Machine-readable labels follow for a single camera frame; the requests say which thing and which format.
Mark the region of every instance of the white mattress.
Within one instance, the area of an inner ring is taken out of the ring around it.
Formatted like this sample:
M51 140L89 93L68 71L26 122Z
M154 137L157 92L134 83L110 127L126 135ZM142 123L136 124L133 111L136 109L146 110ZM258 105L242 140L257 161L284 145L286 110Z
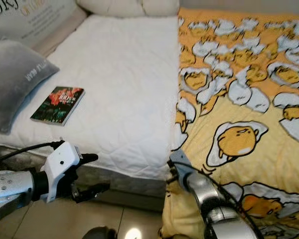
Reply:
M92 15L48 59L60 71L30 94L0 145L23 148L63 137L99 155L91 166L165 179L178 92L177 18ZM65 126L30 120L56 86L86 91Z

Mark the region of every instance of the wire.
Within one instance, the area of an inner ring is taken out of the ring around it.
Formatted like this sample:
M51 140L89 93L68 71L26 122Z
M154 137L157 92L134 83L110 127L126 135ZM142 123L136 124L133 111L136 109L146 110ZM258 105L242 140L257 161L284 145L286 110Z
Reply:
M33 150L33 149L36 149L36 148L42 148L42 147L47 147L47 146L51 146L53 147L54 149L56 149L57 147L59 147L62 143L64 143L63 140L61 141L57 141L57 142L49 142L49 143L41 143L41 144L36 144L36 145L33 145L33 146L30 146L30 147L26 147L26 148L22 148L22 149L19 149L19 150L16 150L12 153L9 153L5 156L2 156L0 157L0 162L10 158L10 157L13 157L17 154L20 154L20 153L24 153L24 152L27 152L29 150Z
M187 163L183 163L183 162L173 162L173 164L179 164L179 165L183 165L185 167L188 167L188 168L191 168L195 171L197 171L198 173L201 173L203 175L205 175L206 177L208 177L210 179L210 181L212 181L213 184L215 184L219 191L222 192L223 194L225 194L227 197L231 198L234 203L235 203L235 206L241 210L241 212L243 212L243 214L246 216L247 220L250 222L251 226L253 227L255 233L257 234L257 237L259 239L263 239L263 235L262 233L260 232L259 228L257 227L257 225L255 224L255 222L252 220L252 218L249 216L249 214L245 211L245 209L241 206L241 204L222 186L220 185L219 183L217 183L213 178L211 178L209 175L207 175L204 171L202 170L199 170Z

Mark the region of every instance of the metal robot arm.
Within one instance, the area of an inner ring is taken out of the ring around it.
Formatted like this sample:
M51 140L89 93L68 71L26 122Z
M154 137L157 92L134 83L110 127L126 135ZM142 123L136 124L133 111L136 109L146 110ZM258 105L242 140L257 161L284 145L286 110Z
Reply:
M176 175L181 187L195 197L206 224L202 238L263 239L243 220L233 204L225 199L207 176L181 165L191 165L181 149L172 153L169 158L172 174Z
M47 157L38 173L0 171L0 220L30 201L42 199L49 203L71 195L79 203L97 197L110 185L97 184L80 191L74 183L77 168L97 159L96 154L81 154L77 147L64 142Z

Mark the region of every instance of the floor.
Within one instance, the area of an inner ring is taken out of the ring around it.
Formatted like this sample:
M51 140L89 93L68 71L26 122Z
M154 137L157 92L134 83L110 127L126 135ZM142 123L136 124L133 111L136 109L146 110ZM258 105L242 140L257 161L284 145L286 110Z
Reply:
M155 239L161 214L99 202L38 201L2 219L0 239L81 239L98 226L115 229L119 239Z

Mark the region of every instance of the yellow bedspread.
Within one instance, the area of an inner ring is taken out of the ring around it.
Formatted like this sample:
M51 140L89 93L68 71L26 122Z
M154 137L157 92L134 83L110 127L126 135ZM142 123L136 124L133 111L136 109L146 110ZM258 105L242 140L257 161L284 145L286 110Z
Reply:
M181 148L268 239L299 239L299 17L179 11ZM167 187L164 238L201 239L194 198Z

